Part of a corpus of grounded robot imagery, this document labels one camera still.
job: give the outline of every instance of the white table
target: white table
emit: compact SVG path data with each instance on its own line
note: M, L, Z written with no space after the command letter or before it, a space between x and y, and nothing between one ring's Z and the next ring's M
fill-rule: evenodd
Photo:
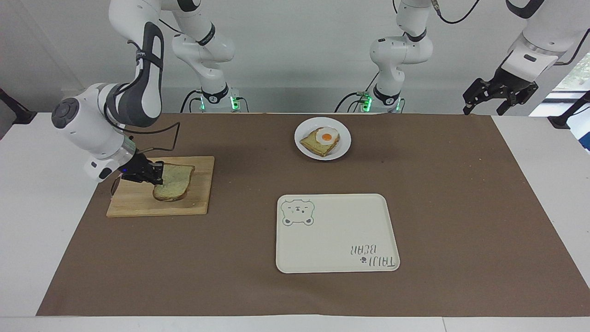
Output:
M590 155L545 118L494 121L590 284ZM34 317L96 188L82 170L86 158L57 135L49 113L0 141L0 331L590 330L590 317Z

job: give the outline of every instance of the white plate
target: white plate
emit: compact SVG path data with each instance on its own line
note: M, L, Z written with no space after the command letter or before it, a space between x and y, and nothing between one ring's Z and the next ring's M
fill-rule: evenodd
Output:
M340 140L336 146L325 157L320 157L312 153L299 142L319 127L334 128L340 135ZM336 158L342 157L350 148L351 142L352 138L350 137L348 128L340 121L334 120L332 118L318 117L307 119L303 121L295 130L295 145L297 145L299 151L301 151L304 155L317 160L334 160Z
M398 248L379 194L285 195L276 264L286 274L394 271Z

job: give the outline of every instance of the brown paper mat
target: brown paper mat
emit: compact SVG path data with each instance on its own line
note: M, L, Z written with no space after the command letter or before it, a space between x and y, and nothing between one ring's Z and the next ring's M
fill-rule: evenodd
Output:
M170 155L215 156L209 213L108 219L109 178L37 314L590 315L586 283L491 118L337 116L352 146L319 162L293 143L310 117L163 115L158 128L182 120ZM387 199L397 271L277 270L277 199L323 193Z

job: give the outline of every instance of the black mount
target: black mount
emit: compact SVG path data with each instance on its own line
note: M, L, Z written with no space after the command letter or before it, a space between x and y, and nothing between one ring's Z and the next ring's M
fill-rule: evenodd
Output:
M17 102L14 98L10 97L4 90L0 89L0 100L3 101L16 115L16 120L13 121L13 125L28 125L33 121L37 112L28 110L21 103Z
M399 95L401 94L401 92L398 92L396 95L393 96L388 96L385 95L383 93L381 93L379 91L379 89L377 89L377 84L375 84L375 87L373 88L373 94L375 95L375 97L379 100L381 100L381 102L383 103L383 105L385 106L393 106L395 104L395 101L398 100Z
M162 184L164 162L152 162L147 159L144 154L135 151L131 160L127 164L119 167L119 171L122 173L121 178L123 180L138 183L145 181L151 184Z
M568 119L574 115L582 106L590 102L590 90L586 91L580 99L576 100L572 106L568 108L560 116L548 116L549 122L556 129L570 129L568 126Z
M498 68L489 82L479 78L463 93L463 113L468 115L475 105L490 99L505 99L496 109L498 115L504 115L510 107L526 103L538 89L537 83L525 81Z
M221 101L221 99L227 96L227 94L230 92L230 87L226 83L225 88L223 88L223 90L219 91L218 93L207 93L203 90L203 88L201 88L201 91L203 91L203 97L205 97L209 103L217 104Z

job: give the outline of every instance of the white tray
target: white tray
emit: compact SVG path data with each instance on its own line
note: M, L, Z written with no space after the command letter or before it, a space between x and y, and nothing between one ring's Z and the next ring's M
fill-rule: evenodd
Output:
M286 274L396 270L399 254L385 198L282 196L277 202L276 264Z

